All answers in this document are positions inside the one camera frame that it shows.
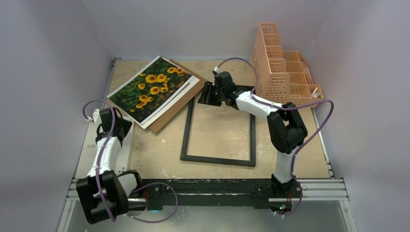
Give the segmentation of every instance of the orange plastic organizer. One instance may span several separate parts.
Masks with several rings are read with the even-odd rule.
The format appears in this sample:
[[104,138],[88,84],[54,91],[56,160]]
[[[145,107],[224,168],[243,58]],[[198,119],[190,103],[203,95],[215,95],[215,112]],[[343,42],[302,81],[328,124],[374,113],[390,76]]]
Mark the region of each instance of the orange plastic organizer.
[[272,102],[293,102],[295,105],[323,99],[315,97],[317,93],[323,96],[322,88],[313,84],[302,53],[283,51],[275,23],[259,24],[251,62],[260,78],[256,95]]

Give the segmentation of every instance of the wooden table surface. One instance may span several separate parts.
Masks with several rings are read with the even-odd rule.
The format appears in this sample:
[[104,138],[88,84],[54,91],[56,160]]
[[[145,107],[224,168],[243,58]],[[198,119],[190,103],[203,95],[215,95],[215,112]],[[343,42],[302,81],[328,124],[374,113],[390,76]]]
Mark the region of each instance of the wooden table surface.
[[[213,68],[220,61],[177,60],[187,68],[213,81]],[[133,77],[149,61],[117,61],[109,93]],[[222,65],[237,85],[253,85],[252,69],[241,61]],[[256,167],[238,167],[181,161],[185,106],[157,134],[135,126],[130,168],[142,178],[270,178],[275,170],[276,153],[267,123],[256,119]],[[299,111],[309,136],[316,130],[310,108]],[[189,155],[249,160],[249,114],[224,104],[222,107],[195,104],[189,140]],[[296,158],[298,178],[329,178],[319,136],[306,145]]]

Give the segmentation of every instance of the white cable clip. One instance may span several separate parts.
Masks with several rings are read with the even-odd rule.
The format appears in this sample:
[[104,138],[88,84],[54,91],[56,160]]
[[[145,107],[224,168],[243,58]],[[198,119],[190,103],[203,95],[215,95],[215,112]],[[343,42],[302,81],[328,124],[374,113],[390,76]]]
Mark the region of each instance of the white cable clip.
[[216,73],[220,73],[220,69],[219,69],[217,66],[215,66],[214,71],[215,71]]

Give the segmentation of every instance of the white wall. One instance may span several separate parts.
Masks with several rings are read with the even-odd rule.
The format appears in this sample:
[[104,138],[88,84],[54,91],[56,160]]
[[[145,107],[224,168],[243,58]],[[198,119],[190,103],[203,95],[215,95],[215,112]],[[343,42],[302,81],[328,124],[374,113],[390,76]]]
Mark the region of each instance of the white wall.
[[0,51],[0,231],[56,231],[110,55],[80,0],[1,1]]
[[260,22],[307,52],[336,0],[83,0],[115,57],[249,58]]
[[335,101],[324,141],[362,232],[409,230],[409,12],[407,0],[338,0],[308,54]]

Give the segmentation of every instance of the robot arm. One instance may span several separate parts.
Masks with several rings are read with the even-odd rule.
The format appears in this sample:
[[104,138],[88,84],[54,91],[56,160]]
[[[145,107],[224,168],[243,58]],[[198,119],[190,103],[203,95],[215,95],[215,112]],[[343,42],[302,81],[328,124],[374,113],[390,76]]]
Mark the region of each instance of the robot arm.
[[[115,217],[125,214],[130,210],[128,196],[132,190],[142,186],[141,177],[136,170],[126,171],[118,176],[114,171],[118,154],[122,148],[122,141],[129,132],[132,123],[124,120],[122,116],[118,117],[115,114],[113,134],[112,137],[108,138],[108,133],[112,126],[111,110],[95,110],[92,121],[99,124],[95,139],[98,147],[97,155],[87,176],[79,179],[76,183],[78,197],[86,219],[90,224],[110,218],[97,187],[96,168],[98,166],[100,167],[98,169],[100,184],[105,199]],[[100,163],[98,164],[98,154],[107,139],[108,142],[102,151]],[[144,209],[144,207],[138,207],[135,210]]]
[[[224,101],[227,106],[246,111],[267,121],[273,146],[278,150],[274,178],[281,184],[292,181],[291,166],[294,152],[303,144],[308,131],[297,110],[283,111],[255,101],[251,92],[235,85],[228,72],[214,72],[215,82],[207,82],[198,103],[221,106]],[[253,96],[259,101],[282,108],[295,107],[293,103],[285,105],[267,101]]]

